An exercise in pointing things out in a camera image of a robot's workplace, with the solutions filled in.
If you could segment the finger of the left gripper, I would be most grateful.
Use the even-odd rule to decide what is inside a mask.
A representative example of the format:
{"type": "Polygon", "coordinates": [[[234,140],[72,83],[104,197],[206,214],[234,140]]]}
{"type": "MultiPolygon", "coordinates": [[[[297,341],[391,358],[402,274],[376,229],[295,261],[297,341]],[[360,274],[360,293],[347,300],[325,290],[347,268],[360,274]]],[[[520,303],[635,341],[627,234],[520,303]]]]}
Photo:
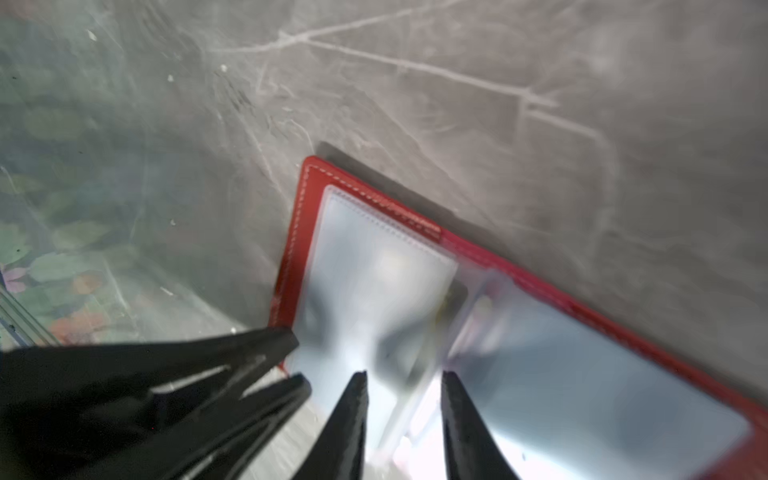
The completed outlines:
{"type": "Polygon", "coordinates": [[[291,330],[265,328],[187,342],[17,349],[1,356],[1,412],[82,409],[218,367],[203,399],[237,398],[298,345],[291,330]]]}
{"type": "Polygon", "coordinates": [[[152,438],[122,450],[72,479],[173,479],[210,454],[266,425],[272,413],[292,415],[311,393],[301,375],[273,383],[227,405],[218,403],[152,438]]]}

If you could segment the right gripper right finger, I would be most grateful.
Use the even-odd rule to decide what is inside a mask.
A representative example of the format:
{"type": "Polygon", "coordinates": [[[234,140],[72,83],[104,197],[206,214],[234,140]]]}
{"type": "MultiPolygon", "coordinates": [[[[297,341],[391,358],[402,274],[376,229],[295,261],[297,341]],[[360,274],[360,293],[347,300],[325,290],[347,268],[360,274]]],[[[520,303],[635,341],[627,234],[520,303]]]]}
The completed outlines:
{"type": "Polygon", "coordinates": [[[447,478],[518,480],[455,372],[442,373],[440,401],[447,478]]]}

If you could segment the black VIP credit card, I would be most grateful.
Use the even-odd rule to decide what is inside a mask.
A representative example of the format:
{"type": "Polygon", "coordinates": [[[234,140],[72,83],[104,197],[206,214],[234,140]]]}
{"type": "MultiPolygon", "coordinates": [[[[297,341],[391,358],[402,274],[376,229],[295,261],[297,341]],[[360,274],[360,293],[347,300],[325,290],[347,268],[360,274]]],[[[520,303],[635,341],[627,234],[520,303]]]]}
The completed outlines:
{"type": "Polygon", "coordinates": [[[453,280],[434,314],[404,324],[378,343],[374,371],[393,388],[415,386],[437,362],[449,330],[468,297],[467,286],[453,280]]]}

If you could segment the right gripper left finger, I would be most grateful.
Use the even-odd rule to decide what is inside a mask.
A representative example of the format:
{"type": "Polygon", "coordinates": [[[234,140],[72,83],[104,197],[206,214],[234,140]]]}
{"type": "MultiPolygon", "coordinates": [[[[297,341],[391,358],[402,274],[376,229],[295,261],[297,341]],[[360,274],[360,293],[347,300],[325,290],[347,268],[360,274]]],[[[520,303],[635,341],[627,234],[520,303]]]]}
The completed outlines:
{"type": "Polygon", "coordinates": [[[355,372],[293,478],[361,479],[365,465],[368,406],[367,373],[355,372]]]}

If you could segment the red leather card holder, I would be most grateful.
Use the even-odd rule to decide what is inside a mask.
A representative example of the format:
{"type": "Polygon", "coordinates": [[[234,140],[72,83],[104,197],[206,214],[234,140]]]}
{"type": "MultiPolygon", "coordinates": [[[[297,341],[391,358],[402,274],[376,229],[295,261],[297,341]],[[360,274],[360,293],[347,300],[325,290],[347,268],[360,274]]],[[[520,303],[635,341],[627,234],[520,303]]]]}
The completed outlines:
{"type": "Polygon", "coordinates": [[[368,376],[369,472],[448,479],[441,377],[455,372],[521,479],[763,479],[767,410],[353,175],[306,159],[270,322],[329,415],[368,376]],[[468,297],[415,386],[374,371],[377,343],[468,297]]]}

